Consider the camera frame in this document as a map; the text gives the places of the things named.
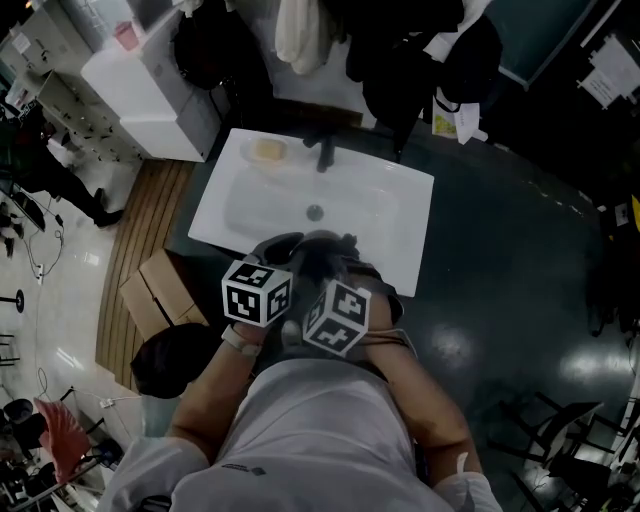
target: wooden slat platform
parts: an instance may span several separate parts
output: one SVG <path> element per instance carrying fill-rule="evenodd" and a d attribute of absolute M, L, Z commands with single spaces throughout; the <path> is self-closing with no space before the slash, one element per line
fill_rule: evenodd
<path fill-rule="evenodd" d="M 175 160 L 144 162 L 111 250 L 100 304 L 96 362 L 112 372 L 116 382 L 134 391 L 129 363 L 142 345 L 142 337 L 118 290 L 164 247 L 193 165 Z"/>

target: white sink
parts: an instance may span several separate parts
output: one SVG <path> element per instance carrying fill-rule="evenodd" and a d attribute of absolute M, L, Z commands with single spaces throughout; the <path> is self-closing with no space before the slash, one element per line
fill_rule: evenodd
<path fill-rule="evenodd" d="M 286 142 L 282 162 L 252 160 L 252 142 L 261 137 Z M 322 174 L 316 171 L 319 156 L 319 145 L 308 149 L 301 139 L 232 130 L 189 236 L 246 254 L 292 231 L 350 233 L 358 239 L 361 259 L 399 294 L 413 297 L 433 177 L 339 147 L 335 163 Z"/>

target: person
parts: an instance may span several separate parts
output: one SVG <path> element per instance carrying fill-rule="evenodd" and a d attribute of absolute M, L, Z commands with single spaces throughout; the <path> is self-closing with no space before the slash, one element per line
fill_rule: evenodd
<path fill-rule="evenodd" d="M 19 238 L 24 237 L 24 229 L 22 224 L 13 222 L 11 217 L 7 215 L 8 208 L 7 203 L 0 203 L 0 228 L 12 228 Z M 0 235 L 0 242 L 4 244 L 4 248 L 7 251 L 7 258 L 11 259 L 13 256 L 13 247 L 15 240 L 4 235 Z"/>
<path fill-rule="evenodd" d="M 20 128 L 8 121 L 0 122 L 0 170 L 29 193 L 46 190 L 51 197 L 62 197 L 104 228 L 116 224 L 123 211 L 107 213 L 101 196 L 92 196 L 84 183 L 62 166 L 47 149 L 43 135 L 44 118 L 38 112 Z"/>
<path fill-rule="evenodd" d="M 133 441 L 98 512 L 500 512 L 461 411 L 383 333 L 386 296 L 373 295 L 370 318 L 358 343 L 384 379 L 344 360 L 288 359 L 250 384 L 266 330 L 236 323 L 167 436 Z"/>

